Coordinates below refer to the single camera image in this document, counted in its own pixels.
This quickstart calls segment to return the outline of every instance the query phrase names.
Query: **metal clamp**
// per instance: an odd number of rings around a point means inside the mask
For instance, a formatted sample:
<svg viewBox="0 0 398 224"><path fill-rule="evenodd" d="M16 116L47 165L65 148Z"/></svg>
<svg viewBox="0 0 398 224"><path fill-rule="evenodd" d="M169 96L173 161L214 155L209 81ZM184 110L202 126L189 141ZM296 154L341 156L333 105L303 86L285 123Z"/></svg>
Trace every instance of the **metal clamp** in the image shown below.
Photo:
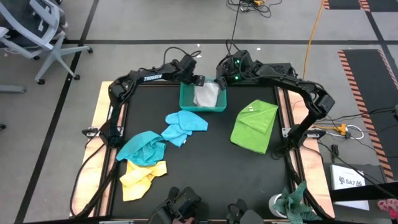
<svg viewBox="0 0 398 224"><path fill-rule="evenodd" d="M287 138L290 130L291 128L282 128L282 135L284 138ZM310 128L304 134L307 138L320 139L326 134L326 131L319 128Z"/></svg>

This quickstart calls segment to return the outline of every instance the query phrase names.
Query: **black table surface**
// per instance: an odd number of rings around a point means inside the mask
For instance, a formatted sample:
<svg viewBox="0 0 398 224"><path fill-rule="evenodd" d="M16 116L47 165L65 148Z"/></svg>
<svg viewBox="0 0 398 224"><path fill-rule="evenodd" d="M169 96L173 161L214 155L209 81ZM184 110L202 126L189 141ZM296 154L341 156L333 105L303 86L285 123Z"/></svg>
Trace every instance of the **black table surface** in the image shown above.
<svg viewBox="0 0 398 224"><path fill-rule="evenodd" d="M168 125L165 117L180 111L179 86L139 86L128 106L125 140L144 131L160 134ZM238 113L254 100L277 105L274 88L234 86L227 89L228 105L220 113L199 112L208 122L206 132L193 132L178 148L167 142L164 160L167 175L156 177L142 199L123 202L122 185L116 180L113 207L114 218L149 218L166 199L173 186L180 190L191 187L203 206L198 219L225 219L227 206L237 198L262 218L276 218L268 209L269 199L287 186L283 159L271 158L270 149L282 144L279 114L275 118L266 154L243 149L229 140ZM126 173L122 161L119 176Z"/></svg>

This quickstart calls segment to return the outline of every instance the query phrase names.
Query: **teal plastic bin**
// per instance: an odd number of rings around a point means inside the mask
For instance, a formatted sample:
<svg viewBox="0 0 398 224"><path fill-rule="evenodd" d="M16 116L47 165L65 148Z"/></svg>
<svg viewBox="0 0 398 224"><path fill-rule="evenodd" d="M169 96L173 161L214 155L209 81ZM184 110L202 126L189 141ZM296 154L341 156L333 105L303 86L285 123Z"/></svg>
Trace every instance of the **teal plastic bin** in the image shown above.
<svg viewBox="0 0 398 224"><path fill-rule="evenodd" d="M186 85L181 83L180 86L180 107L187 111L210 111L210 112L222 112L226 108L226 90L219 93L217 98L217 104L215 107L204 107L197 106L193 103L194 96L194 84Z"/></svg>

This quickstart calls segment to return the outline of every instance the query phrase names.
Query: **light blue towel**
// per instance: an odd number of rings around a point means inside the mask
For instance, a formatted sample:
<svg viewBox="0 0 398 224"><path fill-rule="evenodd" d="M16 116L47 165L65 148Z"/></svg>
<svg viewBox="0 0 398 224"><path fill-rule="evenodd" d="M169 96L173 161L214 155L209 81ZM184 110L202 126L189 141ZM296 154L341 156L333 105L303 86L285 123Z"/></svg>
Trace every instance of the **light blue towel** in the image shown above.
<svg viewBox="0 0 398 224"><path fill-rule="evenodd" d="M198 115L181 110L166 116L166 123L170 126L162 132L162 137L175 146L181 145L192 135L192 131L207 131L208 123Z"/></svg>
<svg viewBox="0 0 398 224"><path fill-rule="evenodd" d="M135 165L153 166L164 157L166 144L162 136L146 131L132 137L119 151L116 159L128 159Z"/></svg>

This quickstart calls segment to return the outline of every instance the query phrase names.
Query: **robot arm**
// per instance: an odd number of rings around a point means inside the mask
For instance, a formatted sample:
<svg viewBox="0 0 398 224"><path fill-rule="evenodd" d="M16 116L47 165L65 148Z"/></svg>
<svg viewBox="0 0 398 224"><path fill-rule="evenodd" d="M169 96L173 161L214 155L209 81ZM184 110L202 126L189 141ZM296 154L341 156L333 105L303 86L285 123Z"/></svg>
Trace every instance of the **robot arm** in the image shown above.
<svg viewBox="0 0 398 224"><path fill-rule="evenodd" d="M110 84L108 93L113 110L110 119L105 122L99 130L99 136L106 146L123 146L123 140L117 128L119 114L122 105L130 99L139 84L164 79L186 84L194 83L197 86L203 86L205 77L203 75L193 74L193 70L197 63L193 57L195 53L200 52L194 52L191 55L186 52L184 53L185 55L180 61L174 59L170 63L164 63L159 68L140 68L137 71L130 71L127 75L119 77Z"/></svg>
<svg viewBox="0 0 398 224"><path fill-rule="evenodd" d="M296 78L293 68L290 67L287 73L279 73L276 70L278 68L272 65L253 62L246 50L238 50L219 63L215 81L222 90L228 85L252 80L264 86L278 86L300 94L308 109L308 115L301 124L295 124L287 134L289 146L298 148L306 138L306 130L316 120L324 118L335 101L320 84Z"/></svg>

